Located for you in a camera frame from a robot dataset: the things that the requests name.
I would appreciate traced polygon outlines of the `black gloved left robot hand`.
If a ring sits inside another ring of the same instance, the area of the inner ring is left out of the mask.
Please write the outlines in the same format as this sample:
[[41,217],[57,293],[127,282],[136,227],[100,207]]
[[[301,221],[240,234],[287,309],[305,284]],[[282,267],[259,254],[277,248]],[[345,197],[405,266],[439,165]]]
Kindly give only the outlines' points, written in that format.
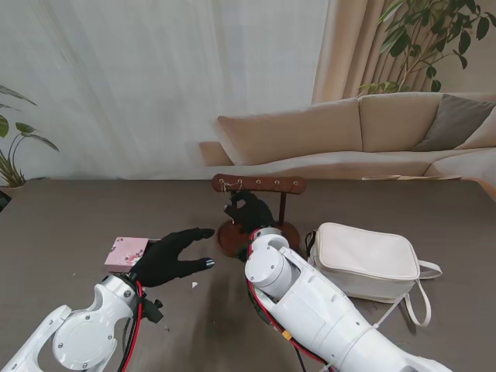
[[172,232],[145,250],[129,273],[145,288],[155,288],[176,278],[183,278],[215,265],[213,259],[179,260],[181,252],[193,242],[208,239],[214,229],[193,228]]

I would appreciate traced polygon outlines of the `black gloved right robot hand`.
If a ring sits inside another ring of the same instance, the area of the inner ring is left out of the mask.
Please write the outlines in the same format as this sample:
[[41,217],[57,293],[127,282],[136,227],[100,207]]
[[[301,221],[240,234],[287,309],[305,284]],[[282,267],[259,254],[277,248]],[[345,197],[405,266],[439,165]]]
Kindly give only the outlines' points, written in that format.
[[258,229],[276,226],[267,204],[252,192],[237,192],[230,200],[224,212],[239,226],[240,233],[250,235]]

